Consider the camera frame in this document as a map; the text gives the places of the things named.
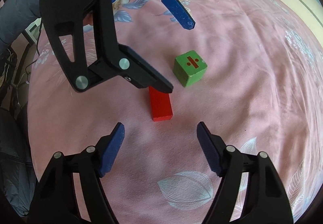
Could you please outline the green wooden cube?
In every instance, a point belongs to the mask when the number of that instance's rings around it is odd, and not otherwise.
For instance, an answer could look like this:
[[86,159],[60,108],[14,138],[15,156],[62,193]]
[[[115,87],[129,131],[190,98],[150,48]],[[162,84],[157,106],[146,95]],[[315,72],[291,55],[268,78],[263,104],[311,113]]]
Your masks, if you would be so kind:
[[173,73],[183,87],[188,87],[203,78],[207,67],[200,55],[191,50],[175,58]]

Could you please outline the red wooden block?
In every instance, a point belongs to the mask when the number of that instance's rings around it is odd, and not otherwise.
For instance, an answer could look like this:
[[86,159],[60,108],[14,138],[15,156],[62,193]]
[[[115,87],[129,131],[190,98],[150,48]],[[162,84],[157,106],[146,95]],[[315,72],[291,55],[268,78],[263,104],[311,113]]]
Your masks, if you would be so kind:
[[153,121],[161,122],[172,119],[173,111],[169,94],[162,93],[153,87],[148,89]]

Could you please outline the pink floral bed sheet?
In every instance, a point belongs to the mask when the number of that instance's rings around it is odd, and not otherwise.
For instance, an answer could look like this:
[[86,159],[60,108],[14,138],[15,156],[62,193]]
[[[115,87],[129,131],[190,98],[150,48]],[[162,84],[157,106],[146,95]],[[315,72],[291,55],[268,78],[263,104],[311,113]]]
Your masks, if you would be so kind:
[[[28,138],[40,178],[52,155],[79,153],[125,126],[101,180],[120,223],[201,223],[220,178],[197,139],[204,122],[228,145],[266,152],[295,220],[322,185],[322,47],[280,0],[180,0],[195,20],[185,30],[160,0],[116,0],[118,42],[174,86],[173,116],[151,117],[149,93],[121,77],[83,93],[67,81],[42,32],[28,92]],[[208,65],[183,87],[175,58],[195,50]]]

